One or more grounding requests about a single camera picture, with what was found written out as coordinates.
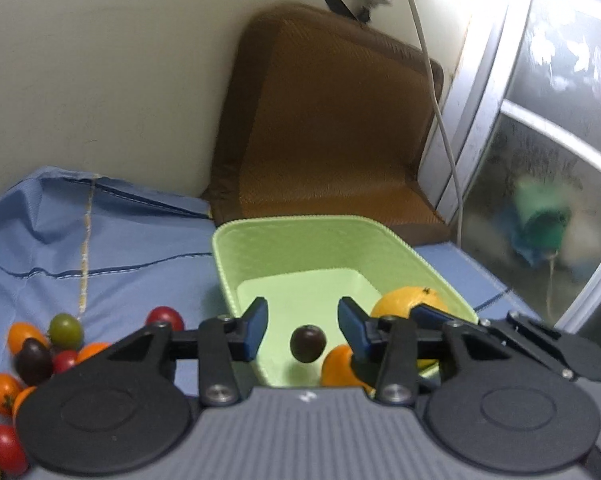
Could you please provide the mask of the orange tomato with stem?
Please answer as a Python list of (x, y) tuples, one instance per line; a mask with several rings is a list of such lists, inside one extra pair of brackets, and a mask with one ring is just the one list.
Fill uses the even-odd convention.
[(0, 373), (0, 415), (11, 416), (13, 405), (23, 391), (20, 382), (10, 374)]

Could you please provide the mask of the blue tablecloth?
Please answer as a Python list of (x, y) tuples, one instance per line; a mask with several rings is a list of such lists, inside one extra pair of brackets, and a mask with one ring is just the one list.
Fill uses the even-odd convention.
[[(87, 341), (113, 342), (153, 308), (189, 327), (227, 311), (212, 257), (215, 227), (197, 198), (58, 168), (40, 169), (0, 197), (0, 372), (16, 322), (45, 326), (79, 314)], [(449, 243), (414, 249), (474, 309), (503, 318), (524, 303)]]

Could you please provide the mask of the small red tomato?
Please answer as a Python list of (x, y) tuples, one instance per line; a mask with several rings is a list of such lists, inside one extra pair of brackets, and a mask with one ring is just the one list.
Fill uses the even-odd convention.
[(76, 350), (63, 350), (53, 357), (54, 374), (62, 374), (70, 370), (78, 363), (78, 352)]

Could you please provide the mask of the green tomato at back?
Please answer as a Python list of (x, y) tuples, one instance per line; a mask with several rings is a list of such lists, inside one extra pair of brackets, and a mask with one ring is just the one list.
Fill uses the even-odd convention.
[(84, 344), (80, 321), (68, 313), (59, 313), (52, 318), (48, 335), (52, 344), (63, 350), (79, 350)]

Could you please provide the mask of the window frame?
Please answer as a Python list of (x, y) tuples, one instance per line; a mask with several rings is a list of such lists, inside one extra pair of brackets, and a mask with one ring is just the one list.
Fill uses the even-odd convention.
[(423, 188), (495, 281), (486, 315), (580, 330), (601, 305), (601, 0), (469, 0)]

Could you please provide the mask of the lone red cherry tomato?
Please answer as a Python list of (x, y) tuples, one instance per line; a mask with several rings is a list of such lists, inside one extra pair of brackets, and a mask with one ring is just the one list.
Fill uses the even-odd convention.
[(181, 314), (177, 310), (167, 306), (159, 306), (148, 312), (145, 324), (150, 325), (155, 323), (168, 323), (176, 332), (181, 332), (181, 330), (186, 328)]

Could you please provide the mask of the dark plum tomato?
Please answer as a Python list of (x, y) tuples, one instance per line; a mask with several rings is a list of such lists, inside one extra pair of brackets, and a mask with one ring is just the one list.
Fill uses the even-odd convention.
[(20, 379), (28, 386), (46, 382), (54, 373), (50, 351), (35, 338), (27, 338), (14, 358), (14, 368)]

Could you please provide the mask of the small orange tomato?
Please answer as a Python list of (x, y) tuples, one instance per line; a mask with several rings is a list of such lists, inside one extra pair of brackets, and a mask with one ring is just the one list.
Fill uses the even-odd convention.
[(16, 322), (11, 325), (8, 336), (6, 336), (8, 347), (13, 356), (16, 356), (16, 354), (23, 349), (24, 342), (29, 338), (35, 339), (46, 348), (50, 347), (46, 336), (44, 336), (35, 325), (25, 322)]

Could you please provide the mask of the green plastic basket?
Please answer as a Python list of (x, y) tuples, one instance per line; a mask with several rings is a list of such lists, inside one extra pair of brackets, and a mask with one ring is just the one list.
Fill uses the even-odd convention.
[(476, 322), (474, 309), (415, 250), (381, 223), (352, 216), (232, 221), (212, 235), (224, 300), (241, 316), (257, 297), (268, 302), (268, 327), (253, 368), (272, 387), (319, 385), (320, 361), (302, 364), (290, 350), (297, 327), (317, 325), (326, 347), (343, 344), (337, 304), (343, 297), (372, 311), (404, 286), (431, 289), (450, 313)]

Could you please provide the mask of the brown seat cushion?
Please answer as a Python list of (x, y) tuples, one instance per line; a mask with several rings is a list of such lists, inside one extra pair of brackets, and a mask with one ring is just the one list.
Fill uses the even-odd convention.
[(451, 231), (417, 174), (443, 70), (370, 27), (301, 3), (245, 26), (205, 198), (217, 224), (353, 214), (405, 242)]

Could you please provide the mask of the dark purple cherry tomato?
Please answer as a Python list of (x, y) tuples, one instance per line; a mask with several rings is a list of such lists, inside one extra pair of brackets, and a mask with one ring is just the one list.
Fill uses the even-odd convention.
[(292, 356), (303, 364), (317, 361), (325, 347), (325, 333), (317, 325), (307, 324), (297, 327), (290, 339)]

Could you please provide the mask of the yellow lemon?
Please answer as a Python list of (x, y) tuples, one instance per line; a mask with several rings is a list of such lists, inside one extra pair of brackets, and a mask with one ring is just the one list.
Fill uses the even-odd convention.
[(420, 304), (449, 313), (448, 306), (438, 296), (436, 290), (428, 287), (405, 286), (387, 292), (374, 304), (370, 315), (372, 318), (382, 318), (386, 315), (408, 318), (411, 310)]

